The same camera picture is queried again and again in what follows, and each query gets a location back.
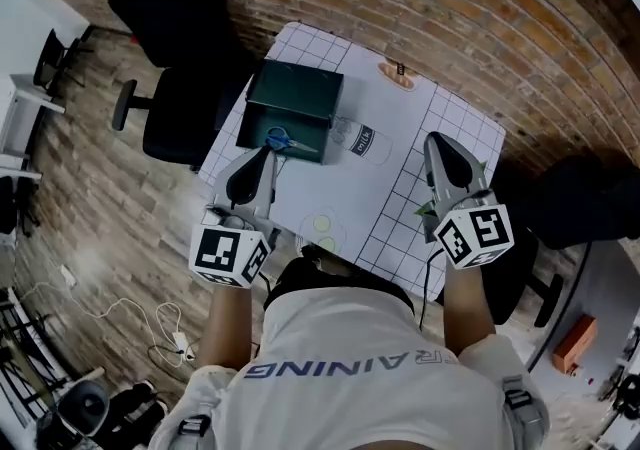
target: orange box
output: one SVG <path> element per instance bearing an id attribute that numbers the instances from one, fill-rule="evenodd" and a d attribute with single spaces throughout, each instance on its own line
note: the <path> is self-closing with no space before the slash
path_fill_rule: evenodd
<path id="1" fill-rule="evenodd" d="M 566 374 L 598 335 L 596 319 L 582 315 L 567 337 L 556 347 L 551 356 L 553 366 Z"/>

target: white desk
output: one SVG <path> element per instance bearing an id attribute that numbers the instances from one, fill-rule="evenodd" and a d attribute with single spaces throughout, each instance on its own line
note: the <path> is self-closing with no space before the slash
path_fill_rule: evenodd
<path id="1" fill-rule="evenodd" d="M 0 75 L 0 176 L 23 176 L 40 180 L 42 174 L 35 171 L 25 171 L 20 168 L 22 160 L 27 158 L 23 153 L 15 150 L 7 150 L 6 143 L 9 137 L 11 121 L 20 106 L 20 102 L 33 102 L 38 106 L 44 106 L 54 112 L 63 114 L 65 108 L 43 98 L 44 93 L 38 95 L 27 90 L 27 87 L 18 87 L 14 79 L 8 75 Z"/>
<path id="2" fill-rule="evenodd" d="M 381 55 L 307 25 L 285 25 L 267 58 L 344 74 L 325 163 L 279 160 L 271 219 L 422 296 L 425 262 L 436 250 L 424 243 L 414 214 L 431 198 L 422 151 L 427 132 L 461 142 L 486 162 L 490 181 L 504 129 L 429 79 L 413 74 L 405 77 L 411 85 L 397 84 L 382 72 L 389 62 Z M 199 173 L 210 185 L 247 151 L 235 145 L 244 108 L 245 92 Z M 363 136 L 372 141 L 360 156 L 351 150 Z M 432 262 L 430 300 L 444 283 L 444 264 L 444 254 Z"/>

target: white t-shirt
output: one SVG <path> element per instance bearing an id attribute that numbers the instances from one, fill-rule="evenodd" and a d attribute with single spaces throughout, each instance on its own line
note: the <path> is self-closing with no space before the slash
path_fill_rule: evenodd
<path id="1" fill-rule="evenodd" d="M 385 440 L 512 450 L 501 384 L 520 374 L 539 398 L 507 338 L 490 336 L 456 359 L 389 294 L 291 292 L 267 310 L 259 356 L 239 372 L 195 372 L 150 448 L 196 448 L 183 446 L 192 436 L 177 437 L 177 426 L 206 414 L 212 432 L 201 450 L 349 450 Z"/>

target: white cable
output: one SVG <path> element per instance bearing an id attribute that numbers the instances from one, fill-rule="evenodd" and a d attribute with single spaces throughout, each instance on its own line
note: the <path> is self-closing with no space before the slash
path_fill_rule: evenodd
<path id="1" fill-rule="evenodd" d="M 38 290 L 41 286 L 46 286 L 49 287 L 53 290 L 57 290 L 58 292 L 64 292 L 65 290 L 67 291 L 67 293 L 69 294 L 69 299 L 71 299 L 71 301 L 73 301 L 76 306 L 78 306 L 78 308 L 80 308 L 80 311 L 82 311 L 82 313 L 84 313 L 85 315 L 94 318 L 96 320 L 100 320 L 102 318 L 105 318 L 106 316 L 109 315 L 109 313 L 111 313 L 111 310 L 114 309 L 116 306 L 120 305 L 123 302 L 129 302 L 131 304 L 133 304 L 136 308 L 138 308 L 141 312 L 142 312 L 142 316 L 144 317 L 144 321 L 147 324 L 147 328 L 149 329 L 149 334 L 151 335 L 151 341 L 153 342 L 153 348 L 156 349 L 156 352 L 160 355 L 160 357 L 162 359 L 164 359 L 164 361 L 166 361 L 170 366 L 172 366 L 173 368 L 180 368 L 182 366 L 182 364 L 185 361 L 185 355 L 181 354 L 180 355 L 180 362 L 178 364 L 174 364 L 171 361 L 169 361 L 164 354 L 162 354 L 160 352 L 160 349 L 158 349 L 158 343 L 156 342 L 156 337 L 153 334 L 153 329 L 151 329 L 151 324 L 149 324 L 149 319 L 147 318 L 147 313 L 144 311 L 144 309 L 142 308 L 142 306 L 140 306 L 137 302 L 132 301 L 131 299 L 127 299 L 126 297 L 121 297 L 120 299 L 118 299 L 116 302 L 114 302 L 111 306 L 109 306 L 109 309 L 107 311 L 105 311 L 104 313 L 102 313 L 101 315 L 95 315 L 94 313 L 90 313 L 88 312 L 76 299 L 75 297 L 73 297 L 73 295 L 71 294 L 71 289 L 69 287 L 67 288 L 60 288 L 57 287 L 55 285 L 52 285 L 51 283 L 47 283 L 47 282 L 40 282 L 40 283 L 36 283 L 32 288 L 30 288 L 29 290 L 27 290 L 27 292 L 20 297 L 20 299 L 18 300 L 20 303 L 22 303 L 22 301 L 24 301 L 24 299 L 26 299 L 28 296 L 30 296 L 31 294 L 33 294 L 36 290 Z M 162 327 L 162 324 L 160 323 L 160 308 L 162 308 L 163 306 L 170 306 L 172 307 L 177 313 L 178 313 L 178 321 L 176 322 L 176 332 L 180 331 L 180 319 L 182 318 L 182 310 L 180 309 L 180 306 L 178 306 L 176 303 L 174 302 L 163 302 L 162 304 L 158 305 L 158 307 L 156 308 L 156 320 L 158 321 L 158 325 L 160 326 L 160 329 L 162 330 L 162 334 L 164 335 L 164 337 L 167 339 L 167 341 L 169 343 L 171 343 L 177 350 L 180 350 L 178 344 L 175 342 L 175 340 L 169 338 L 169 336 L 167 335 L 166 331 L 164 330 L 164 327 Z"/>

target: person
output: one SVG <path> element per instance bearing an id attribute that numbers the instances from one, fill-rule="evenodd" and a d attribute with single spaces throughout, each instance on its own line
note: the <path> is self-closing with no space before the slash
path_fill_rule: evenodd
<path id="1" fill-rule="evenodd" d="M 151 450 L 529 450 L 548 413 L 496 335 L 479 268 L 447 266 L 446 348 L 399 286 L 293 260 L 265 303 L 251 359 L 251 292 L 216 287 L 184 396 Z"/>

